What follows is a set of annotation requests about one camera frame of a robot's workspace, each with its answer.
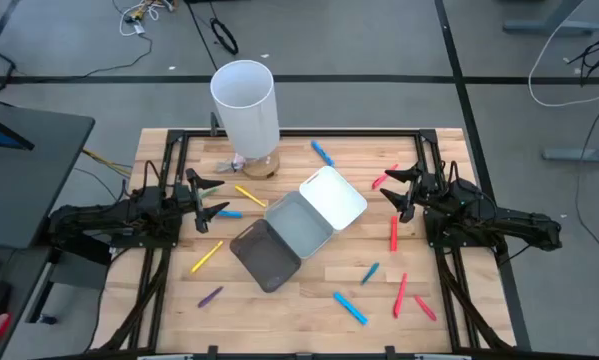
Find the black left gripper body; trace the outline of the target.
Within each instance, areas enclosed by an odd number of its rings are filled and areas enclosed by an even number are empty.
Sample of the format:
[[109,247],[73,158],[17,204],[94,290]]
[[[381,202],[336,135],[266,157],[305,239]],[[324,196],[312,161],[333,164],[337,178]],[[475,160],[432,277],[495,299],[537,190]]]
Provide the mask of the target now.
[[[185,185],[183,183],[177,184],[174,190],[178,206],[182,209],[184,213],[194,212],[196,216],[198,206],[202,205],[204,207],[200,196],[200,192],[204,190],[193,188],[189,182],[188,185]],[[208,222],[199,223],[196,221],[195,218],[195,227],[199,233],[208,232]]]

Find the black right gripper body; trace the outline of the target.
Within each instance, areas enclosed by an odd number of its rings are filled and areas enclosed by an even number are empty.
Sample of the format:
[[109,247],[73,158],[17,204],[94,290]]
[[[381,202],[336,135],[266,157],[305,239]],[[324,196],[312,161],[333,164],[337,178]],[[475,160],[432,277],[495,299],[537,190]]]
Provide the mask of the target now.
[[422,162],[417,162],[422,170],[421,177],[415,182],[409,182],[411,208],[400,215],[401,223],[408,223],[414,218],[415,205],[425,204],[429,196],[439,191],[439,184],[434,174],[429,173]]

